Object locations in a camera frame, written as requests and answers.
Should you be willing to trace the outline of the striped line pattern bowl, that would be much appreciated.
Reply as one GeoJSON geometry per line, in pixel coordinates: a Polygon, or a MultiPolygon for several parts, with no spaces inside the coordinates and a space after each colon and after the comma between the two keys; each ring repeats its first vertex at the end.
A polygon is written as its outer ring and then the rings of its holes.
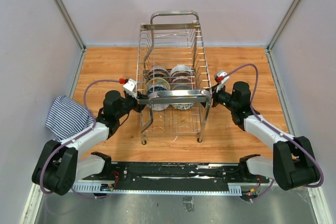
{"type": "Polygon", "coordinates": [[[154,104],[152,106],[153,111],[163,111],[169,107],[169,104],[154,104]]]}

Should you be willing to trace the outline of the black floral red bowl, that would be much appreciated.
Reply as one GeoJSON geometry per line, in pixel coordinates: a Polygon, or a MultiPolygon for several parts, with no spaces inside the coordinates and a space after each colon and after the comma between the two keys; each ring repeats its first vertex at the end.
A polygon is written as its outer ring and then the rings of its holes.
{"type": "Polygon", "coordinates": [[[194,106],[194,103],[174,103],[172,107],[178,110],[188,110],[194,106]]]}

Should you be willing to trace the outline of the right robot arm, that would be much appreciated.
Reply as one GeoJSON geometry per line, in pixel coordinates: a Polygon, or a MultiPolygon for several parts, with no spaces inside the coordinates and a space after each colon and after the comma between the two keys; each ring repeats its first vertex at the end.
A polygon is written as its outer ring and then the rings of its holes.
{"type": "Polygon", "coordinates": [[[271,159],[259,154],[240,159],[242,166],[238,168],[238,177],[242,181],[250,182],[261,175],[273,179],[283,190],[318,187],[323,183],[324,176],[310,141],[278,129],[255,111],[248,83],[235,82],[231,93],[226,92],[224,85],[217,84],[212,87],[212,93],[213,107],[223,105],[230,111],[235,125],[272,150],[271,159]]]}

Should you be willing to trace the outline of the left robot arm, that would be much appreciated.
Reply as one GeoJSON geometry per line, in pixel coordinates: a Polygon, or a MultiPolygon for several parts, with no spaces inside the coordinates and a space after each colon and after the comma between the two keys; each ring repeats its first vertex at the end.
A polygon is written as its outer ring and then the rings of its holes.
{"type": "Polygon", "coordinates": [[[121,95],[111,90],[105,94],[97,117],[65,95],[56,98],[46,121],[55,138],[43,147],[32,174],[33,183],[47,195],[62,196],[72,189],[74,182],[90,175],[108,179],[112,175],[110,156],[92,153],[82,161],[79,157],[113,136],[122,125],[123,116],[132,110],[141,112],[144,109],[138,102],[141,97],[139,92],[121,95]]]}

